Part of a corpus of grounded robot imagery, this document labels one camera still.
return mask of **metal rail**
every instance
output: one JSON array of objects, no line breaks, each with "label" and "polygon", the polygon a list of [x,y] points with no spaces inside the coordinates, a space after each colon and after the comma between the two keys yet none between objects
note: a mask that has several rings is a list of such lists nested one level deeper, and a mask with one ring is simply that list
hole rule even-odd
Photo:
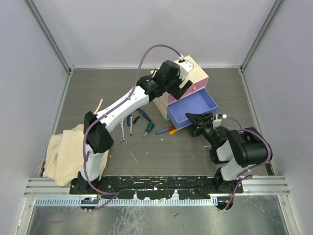
[{"label": "metal rail", "polygon": [[266,32],[268,31],[271,23],[273,22],[274,17],[277,15],[280,7],[282,6],[282,4],[284,3],[285,0],[275,0],[272,8],[270,9],[262,27],[261,30],[258,33],[258,36],[256,37],[256,39],[254,40],[244,62],[243,65],[241,66],[241,70],[245,71],[246,67],[248,66],[248,63],[250,62],[250,59],[252,58],[252,56],[254,55],[256,49],[258,48],[259,44],[261,43],[262,39],[264,38]]},{"label": "metal rail", "polygon": [[57,57],[59,58],[60,62],[62,63],[63,67],[67,72],[70,72],[72,70],[72,64],[68,64],[66,59],[64,58],[64,55],[62,54],[57,42],[53,38],[50,29],[46,25],[41,13],[36,7],[36,4],[34,3],[33,0],[24,0],[26,5],[28,6],[29,10],[33,14],[34,19],[37,21],[38,26],[42,30],[43,34],[46,36],[48,42],[50,43],[52,49],[55,51]]},{"label": "metal rail", "polygon": [[[242,182],[244,193],[236,196],[247,195],[290,195],[284,176],[254,176],[251,180]],[[47,178],[30,178],[24,197],[77,197],[69,194],[69,185],[60,187],[53,180]],[[228,196],[225,193],[210,194],[211,196]]]},{"label": "metal rail", "polygon": [[[84,197],[40,197],[36,200],[35,206],[39,207],[95,207],[101,206],[108,201],[108,199],[101,199],[98,204],[82,204],[81,201]],[[159,199],[150,200],[144,199],[140,200],[134,199],[115,199],[108,203],[107,207],[166,207],[166,206],[214,206],[218,204],[217,197],[212,197],[211,199],[184,199],[179,200],[178,196],[173,196],[170,199]]]}]

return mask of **cream cloth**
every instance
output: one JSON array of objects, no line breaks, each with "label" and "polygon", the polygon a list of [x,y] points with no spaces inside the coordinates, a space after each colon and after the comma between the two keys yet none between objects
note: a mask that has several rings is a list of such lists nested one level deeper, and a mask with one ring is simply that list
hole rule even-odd
[{"label": "cream cloth", "polygon": [[[58,185],[65,186],[72,179],[77,178],[83,168],[83,139],[84,125],[79,124],[72,130],[65,130],[63,134],[53,135],[47,149],[45,171],[43,177],[53,179]],[[108,160],[108,153],[103,154],[99,167],[101,179]]]}]

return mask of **table surface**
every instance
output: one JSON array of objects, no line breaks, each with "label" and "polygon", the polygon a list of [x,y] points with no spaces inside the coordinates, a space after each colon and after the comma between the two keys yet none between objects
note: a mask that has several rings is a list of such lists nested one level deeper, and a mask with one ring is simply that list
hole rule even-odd
[{"label": "table surface", "polygon": [[[243,127],[253,126],[246,94],[237,69],[205,69],[209,75],[207,90],[219,105],[218,113],[227,114],[241,122]],[[104,109],[123,96],[134,84],[135,69],[75,70],[59,119],[57,134],[84,122],[85,113],[94,111],[101,98]],[[222,165],[209,158],[209,143],[202,137],[193,138],[186,130],[170,136],[156,135],[155,131],[170,127],[153,102],[141,107],[155,123],[154,130],[145,138],[147,120],[133,125],[133,137],[124,123],[126,146],[120,145],[120,125],[111,132],[114,145],[109,151],[104,175],[111,176],[213,176]],[[223,120],[228,129],[238,129],[238,124]],[[253,169],[255,175],[267,175],[265,167]]]}]

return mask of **yellow screwdriver handle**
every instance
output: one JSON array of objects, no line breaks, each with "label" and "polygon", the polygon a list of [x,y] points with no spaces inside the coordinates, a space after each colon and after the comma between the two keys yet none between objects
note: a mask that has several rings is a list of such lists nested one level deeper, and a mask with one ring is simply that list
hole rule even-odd
[{"label": "yellow screwdriver handle", "polygon": [[179,130],[174,129],[173,131],[170,131],[170,135],[176,134]]}]

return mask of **wrench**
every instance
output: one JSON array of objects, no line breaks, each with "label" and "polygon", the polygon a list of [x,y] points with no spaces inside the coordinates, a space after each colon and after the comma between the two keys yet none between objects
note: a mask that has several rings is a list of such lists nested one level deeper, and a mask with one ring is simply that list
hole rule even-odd
[{"label": "wrench", "polygon": [[133,115],[130,114],[129,117],[131,118],[129,136],[132,137],[133,136]]},{"label": "wrench", "polygon": [[122,131],[122,140],[121,140],[121,146],[127,145],[127,141],[125,140],[124,135],[124,120],[119,122],[121,124],[121,131]]}]

